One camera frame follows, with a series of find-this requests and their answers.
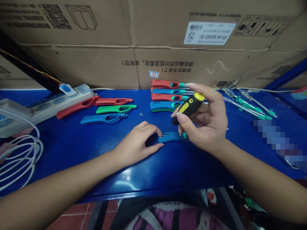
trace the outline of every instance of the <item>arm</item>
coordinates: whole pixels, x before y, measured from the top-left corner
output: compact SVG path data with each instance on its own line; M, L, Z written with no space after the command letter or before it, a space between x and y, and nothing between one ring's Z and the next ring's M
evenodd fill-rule
M137 125L112 151L36 181L0 199L1 229L45 229L101 180L158 151L145 147L161 131L146 121Z
M225 138L226 108L219 92L204 85L190 85L190 89L202 93L209 105L203 104L190 117L177 113L178 108L172 116L180 122L179 133L185 130L196 146L219 159L265 211L282 220L307 224L307 189Z

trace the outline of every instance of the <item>white sticker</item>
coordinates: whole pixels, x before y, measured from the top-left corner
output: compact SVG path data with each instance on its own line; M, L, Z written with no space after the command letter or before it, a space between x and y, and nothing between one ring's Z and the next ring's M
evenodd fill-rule
M159 77L159 73L158 72L154 72L154 71L149 71L149 76L154 77L154 78L158 78Z
M189 22L184 44L224 45L236 23Z

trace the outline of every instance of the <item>patterned clothing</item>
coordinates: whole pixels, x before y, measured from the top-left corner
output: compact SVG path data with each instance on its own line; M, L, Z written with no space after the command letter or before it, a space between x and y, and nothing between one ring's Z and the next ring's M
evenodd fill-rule
M140 212L125 230L228 230L201 208L177 201L162 202Z

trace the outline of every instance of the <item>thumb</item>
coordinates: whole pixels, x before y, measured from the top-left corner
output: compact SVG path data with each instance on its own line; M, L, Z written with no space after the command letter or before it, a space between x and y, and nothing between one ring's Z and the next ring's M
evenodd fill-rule
M187 115L178 112L176 114L176 116L177 116L177 120L179 121L182 128L184 129L184 131L188 135L189 139L193 138L193 136L197 135L198 130L197 130L196 126L193 124L193 122L191 121L191 119Z
M149 147L145 147L143 153L147 156L155 153L156 151L159 150L159 148L161 148L162 146L164 146L163 143L158 143L158 144L155 144L155 145L152 145L152 146L149 146Z

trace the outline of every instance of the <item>blue plastic handle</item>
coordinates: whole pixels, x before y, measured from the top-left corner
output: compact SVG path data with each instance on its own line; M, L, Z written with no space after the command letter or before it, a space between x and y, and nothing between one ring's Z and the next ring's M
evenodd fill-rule
M151 111L154 110L172 110L174 111L177 107L181 106L183 102L165 102L165 101L153 101L150 103Z
M185 90L182 89L153 89L153 93L183 95Z
M111 113L111 114L101 114L101 115L93 115L86 116L81 121L81 125L90 125L96 123L107 123L113 124L118 122L122 117L127 117L126 113Z
M187 138L186 133L179 136L178 131L166 132L166 133L164 133L164 135L161 138L158 137L159 143L167 143L167 142L172 142L172 141L188 142L189 139Z

